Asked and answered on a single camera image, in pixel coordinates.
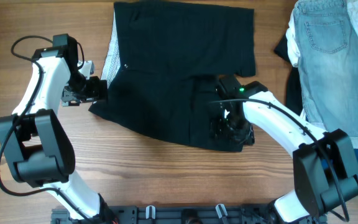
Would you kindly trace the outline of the black shorts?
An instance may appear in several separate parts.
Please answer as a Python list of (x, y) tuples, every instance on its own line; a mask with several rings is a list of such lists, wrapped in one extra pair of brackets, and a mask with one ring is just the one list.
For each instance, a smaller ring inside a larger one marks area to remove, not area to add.
[(255, 75), (254, 11), (171, 1), (114, 4), (120, 66), (90, 111), (145, 136), (239, 152), (224, 126), (220, 75)]

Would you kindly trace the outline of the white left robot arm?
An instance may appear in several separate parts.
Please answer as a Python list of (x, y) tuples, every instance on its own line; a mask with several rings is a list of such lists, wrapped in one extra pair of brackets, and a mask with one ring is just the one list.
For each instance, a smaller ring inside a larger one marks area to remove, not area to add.
[(0, 117), (0, 189), (26, 197), (48, 192), (71, 223), (119, 223), (99, 193), (75, 170), (75, 152), (60, 124), (60, 106), (107, 100), (107, 82), (93, 76), (79, 42), (55, 35), (28, 58), (32, 77), (11, 115)]

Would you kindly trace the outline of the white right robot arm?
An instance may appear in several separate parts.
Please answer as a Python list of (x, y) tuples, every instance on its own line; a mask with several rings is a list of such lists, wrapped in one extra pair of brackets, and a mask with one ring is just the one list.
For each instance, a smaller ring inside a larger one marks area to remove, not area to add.
[(221, 77), (216, 92), (222, 113), (211, 124), (213, 138), (252, 145), (258, 126), (292, 158), (294, 190), (267, 204), (265, 212), (244, 205), (243, 217), (254, 223), (322, 223), (332, 213), (350, 220), (346, 203), (358, 196), (358, 162), (344, 131), (312, 125), (259, 82), (241, 85), (234, 76)]

